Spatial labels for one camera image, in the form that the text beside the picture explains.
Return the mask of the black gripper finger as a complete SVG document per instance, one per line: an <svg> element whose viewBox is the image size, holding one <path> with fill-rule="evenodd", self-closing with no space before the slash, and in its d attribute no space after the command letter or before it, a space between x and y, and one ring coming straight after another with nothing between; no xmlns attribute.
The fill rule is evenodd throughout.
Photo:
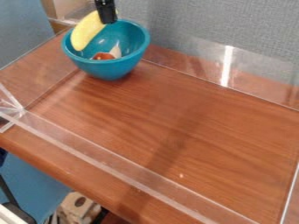
<svg viewBox="0 0 299 224"><path fill-rule="evenodd" d="M95 0L95 5L102 23L114 24L118 21L115 0Z"/></svg>

